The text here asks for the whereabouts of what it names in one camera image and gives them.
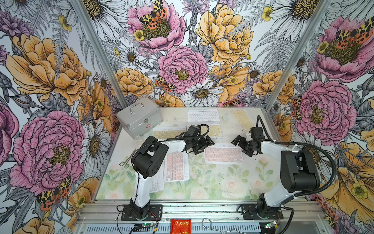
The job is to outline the pink keyboard edge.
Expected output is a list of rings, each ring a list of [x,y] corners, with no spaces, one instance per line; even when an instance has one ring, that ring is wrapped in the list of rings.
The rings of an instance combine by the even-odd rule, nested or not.
[[[204,151],[205,163],[242,164],[242,150],[239,147],[208,147]]]

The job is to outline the pink keyboard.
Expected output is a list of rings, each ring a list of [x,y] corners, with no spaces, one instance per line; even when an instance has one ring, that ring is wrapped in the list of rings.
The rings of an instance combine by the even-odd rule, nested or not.
[[[164,163],[164,182],[190,180],[189,157],[185,152],[167,154]]]

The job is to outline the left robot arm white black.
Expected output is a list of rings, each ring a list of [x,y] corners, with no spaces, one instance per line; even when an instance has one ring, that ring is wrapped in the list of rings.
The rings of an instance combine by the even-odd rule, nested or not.
[[[175,152],[198,155],[214,145],[208,136],[209,126],[191,125],[179,135],[158,140],[150,136],[130,156],[131,165],[137,174],[134,195],[130,199],[130,215],[136,219],[145,219],[150,211],[151,178],[157,174],[167,154]]]

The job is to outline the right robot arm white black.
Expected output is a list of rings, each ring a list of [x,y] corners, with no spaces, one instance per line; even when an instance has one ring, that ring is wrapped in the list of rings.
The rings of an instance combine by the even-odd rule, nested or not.
[[[319,172],[311,153],[266,139],[262,127],[251,128],[250,134],[251,140],[238,135],[231,143],[249,157],[265,154],[280,162],[280,182],[259,196],[256,206],[248,209],[250,213],[255,212],[261,218],[272,217],[298,194],[319,188]]]

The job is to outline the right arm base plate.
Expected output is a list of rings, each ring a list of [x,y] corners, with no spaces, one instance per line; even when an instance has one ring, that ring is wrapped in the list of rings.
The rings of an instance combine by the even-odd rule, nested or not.
[[[284,219],[280,207],[258,208],[257,204],[245,203],[241,205],[241,213],[244,220],[282,220]]]

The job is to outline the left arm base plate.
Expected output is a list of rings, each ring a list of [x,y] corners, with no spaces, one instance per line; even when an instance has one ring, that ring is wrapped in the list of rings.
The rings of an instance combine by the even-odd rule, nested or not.
[[[140,208],[136,205],[125,205],[120,212],[121,221],[160,221],[163,205],[146,205]]]

